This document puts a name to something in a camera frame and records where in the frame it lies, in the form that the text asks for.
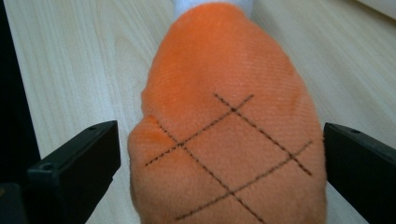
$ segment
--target crosshatch stitching pattern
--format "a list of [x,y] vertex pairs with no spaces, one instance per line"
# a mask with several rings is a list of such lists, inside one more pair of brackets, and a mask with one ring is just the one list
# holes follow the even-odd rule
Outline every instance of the crosshatch stitching pattern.
[[[172,141],[175,142],[175,145],[169,149],[167,149],[165,152],[163,152],[162,154],[160,154],[159,156],[155,157],[154,159],[152,159],[151,161],[146,163],[146,167],[152,165],[154,162],[160,160],[161,158],[167,156],[168,154],[172,153],[173,151],[175,151],[178,148],[181,148],[182,150],[186,151],[186,153],[195,161],[197,162],[210,176],[212,176],[212,178],[214,178],[226,191],[225,194],[219,196],[218,198],[213,199],[212,201],[202,204],[199,207],[190,210],[189,212],[176,217],[176,221],[180,221],[182,219],[185,219],[187,217],[193,216],[194,214],[197,214],[201,211],[203,211],[204,209],[210,207],[211,205],[218,203],[228,197],[233,197],[234,199],[236,199],[251,215],[253,215],[260,223],[262,224],[266,224],[266,222],[263,220],[262,217],[260,217],[257,213],[255,213],[245,202],[243,202],[239,197],[237,197],[235,194],[238,191],[241,191],[242,189],[246,189],[249,186],[251,186],[252,184],[256,183],[257,181],[267,177],[268,175],[272,174],[273,172],[275,172],[276,170],[280,169],[281,167],[283,167],[284,165],[286,165],[287,163],[289,163],[290,161],[294,161],[297,163],[298,167],[305,172],[307,175],[312,176],[312,173],[305,167],[303,166],[300,161],[297,159],[297,156],[299,156],[302,152],[304,152],[308,147],[310,147],[313,142],[311,140],[308,140],[302,147],[300,150],[298,150],[295,153],[291,153],[289,150],[287,150],[285,147],[283,147],[278,141],[276,141],[268,132],[266,132],[263,128],[259,127],[258,125],[256,125],[252,120],[248,119],[246,116],[244,116],[239,109],[245,105],[246,103],[248,103],[253,97],[254,95],[249,95],[244,101],[241,102],[241,104],[239,104],[236,107],[233,107],[232,105],[230,105],[224,98],[222,98],[221,96],[219,96],[217,93],[214,93],[214,97],[216,97],[220,103],[222,103],[223,105],[227,106],[230,108],[229,111],[227,111],[225,114],[221,115],[220,117],[218,117],[217,119],[213,120],[212,122],[210,122],[208,125],[206,125],[203,129],[199,130],[198,132],[196,132],[195,134],[191,135],[190,137],[188,137],[187,139],[179,142],[177,141],[177,139],[170,134],[162,125],[160,122],[158,122],[158,126],[160,127],[160,129],[170,138],[172,139]],[[236,188],[236,189],[230,189],[226,184],[224,184],[223,181],[221,181],[221,179],[216,176],[211,170],[209,170],[200,160],[199,158],[197,158],[194,154],[192,154],[192,152],[185,146],[188,142],[190,142],[192,139],[196,138],[197,136],[199,136],[201,133],[209,130],[210,128],[212,128],[213,126],[215,126],[216,124],[218,124],[219,122],[221,122],[222,120],[224,120],[225,118],[227,118],[228,116],[230,116],[231,114],[235,114],[237,117],[239,117],[240,119],[242,119],[243,121],[245,121],[250,127],[254,128],[257,132],[261,133],[265,138],[267,138],[268,140],[270,140],[274,145],[276,145],[280,150],[282,150],[283,152],[288,154],[288,158],[281,161],[280,163],[278,163],[277,165],[273,166],[272,168],[270,168],[269,170],[263,172],[262,174],[257,175],[255,178],[253,178],[252,180],[248,181],[247,183],[245,183],[244,185]]]

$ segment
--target wooden table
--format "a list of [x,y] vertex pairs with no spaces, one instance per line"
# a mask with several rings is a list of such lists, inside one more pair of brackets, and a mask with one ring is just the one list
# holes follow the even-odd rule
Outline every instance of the wooden table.
[[[139,223],[126,139],[173,20],[169,0],[5,0],[41,156],[83,129],[119,122],[122,166],[89,223]],[[253,18],[289,54],[322,125],[396,147],[396,21],[356,1],[259,0]],[[328,186],[328,223],[365,223]]]

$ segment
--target orange fabric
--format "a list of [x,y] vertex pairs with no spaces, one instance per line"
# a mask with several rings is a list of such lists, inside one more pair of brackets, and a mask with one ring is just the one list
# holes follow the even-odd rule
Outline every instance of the orange fabric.
[[325,223],[322,132],[281,47],[232,5],[172,24],[129,136],[142,223]]

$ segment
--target stitched line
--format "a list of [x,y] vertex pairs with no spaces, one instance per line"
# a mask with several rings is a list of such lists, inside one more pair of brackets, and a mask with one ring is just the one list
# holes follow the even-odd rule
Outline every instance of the stitched line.
[[[230,104],[225,101],[223,98],[221,98],[218,94],[215,94],[216,98],[218,98],[224,105],[227,105],[228,107],[231,108],[231,110],[233,111],[233,107],[230,106]],[[297,162],[298,166],[308,175],[312,175],[312,173],[306,169],[301,163],[300,161],[293,157],[292,154],[282,145],[280,145],[279,142],[277,142],[270,134],[268,134],[267,132],[265,132],[262,128],[259,128],[253,121],[251,121],[250,119],[248,119],[247,117],[245,117],[244,115],[242,115],[239,111],[235,110],[233,111],[238,117],[240,117],[242,120],[244,120],[248,125],[250,125],[251,127],[253,127],[254,129],[256,129],[258,132],[262,133],[267,139],[269,139],[273,144],[275,144],[276,146],[278,146],[281,150],[283,150],[284,152],[288,153],[288,155],[291,157],[292,160],[294,160],[295,162]]]
[[214,121],[210,122],[208,125],[206,125],[203,129],[201,129],[200,131],[198,131],[197,133],[193,134],[192,136],[188,137],[186,140],[184,140],[183,142],[177,142],[173,147],[169,148],[168,150],[166,150],[165,152],[161,153],[159,156],[157,156],[156,158],[152,159],[151,161],[146,163],[146,166],[151,165],[152,163],[154,163],[155,161],[158,161],[159,159],[163,158],[164,156],[166,156],[167,154],[171,153],[172,151],[174,151],[175,149],[177,149],[178,147],[184,147],[184,145],[186,145],[186,143],[190,142],[193,138],[197,137],[198,135],[200,135],[201,133],[207,131],[208,129],[210,129],[211,127],[215,126],[217,123],[219,123],[220,121],[224,120],[225,118],[227,118],[228,116],[230,116],[232,113],[237,112],[238,109],[240,109],[243,105],[245,105],[251,98],[253,98],[253,95],[249,95],[248,98],[246,98],[238,107],[231,107],[230,106],[230,111],[228,111],[227,113],[225,113],[224,115],[222,115],[221,117],[219,117],[218,119],[215,119]]
[[[227,192],[230,192],[231,195],[233,195],[233,197],[242,205],[244,206],[251,215],[253,215],[255,218],[257,218],[258,221],[260,221],[260,223],[265,224],[264,220],[262,220],[261,217],[259,217],[259,215],[257,215],[255,212],[253,212],[251,210],[250,207],[248,207],[247,204],[245,204],[240,198],[238,198],[233,192],[231,192],[230,188],[228,188],[228,186],[226,186],[217,176],[215,176],[213,174],[213,172],[211,170],[209,170],[203,163],[201,163],[199,161],[199,159],[197,157],[195,157],[186,147],[183,147],[183,149],[190,155],[190,157],[192,157],[209,175],[211,175],[216,181],[219,182],[219,184],[221,184],[222,187],[224,187]],[[186,218],[185,216],[183,217],[177,217],[176,221],[180,221],[181,219]]]
[[301,154],[303,151],[305,151],[311,144],[312,144],[312,141],[307,142],[307,143],[303,146],[302,149],[300,149],[300,150],[297,151],[296,153],[292,154],[292,157],[288,157],[287,159],[285,159],[284,161],[282,161],[282,162],[279,163],[278,165],[272,167],[271,169],[269,169],[269,170],[266,171],[265,173],[263,173],[263,174],[261,174],[261,175],[257,175],[253,180],[247,182],[246,184],[240,186],[239,188],[234,189],[234,190],[232,190],[232,191],[228,191],[228,192],[226,192],[225,194],[223,194],[223,195],[219,196],[218,198],[216,198],[215,200],[213,200],[213,201],[211,201],[211,202],[209,202],[209,203],[203,204],[203,205],[197,207],[196,209],[191,210],[190,212],[186,213],[185,215],[178,217],[177,220],[181,220],[181,219],[183,219],[183,218],[190,217],[190,216],[192,216],[192,215],[194,215],[194,214],[196,214],[196,213],[198,213],[198,212],[200,212],[200,211],[206,209],[207,207],[209,207],[209,206],[211,206],[211,205],[213,205],[213,204],[215,204],[215,203],[218,203],[218,202],[221,201],[221,200],[226,199],[226,198],[229,197],[230,195],[233,195],[233,194],[237,193],[238,191],[240,191],[240,190],[242,190],[242,189],[245,189],[245,188],[249,187],[250,185],[256,183],[257,181],[259,181],[259,180],[261,180],[261,179],[267,177],[268,175],[272,174],[272,173],[275,172],[276,170],[282,168],[284,165],[286,165],[287,163],[289,163],[290,161],[292,161],[292,158],[293,158],[293,157],[297,157],[298,155],[300,155],[300,154]]

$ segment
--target white plush part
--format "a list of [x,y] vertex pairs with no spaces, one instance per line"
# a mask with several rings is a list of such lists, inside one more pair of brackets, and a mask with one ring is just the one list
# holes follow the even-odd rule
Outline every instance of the white plush part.
[[177,19],[181,14],[188,11],[193,7],[197,7],[201,4],[214,3],[214,2],[224,2],[230,3],[240,7],[245,14],[250,17],[253,10],[253,5],[257,0],[172,0],[175,6],[175,19]]

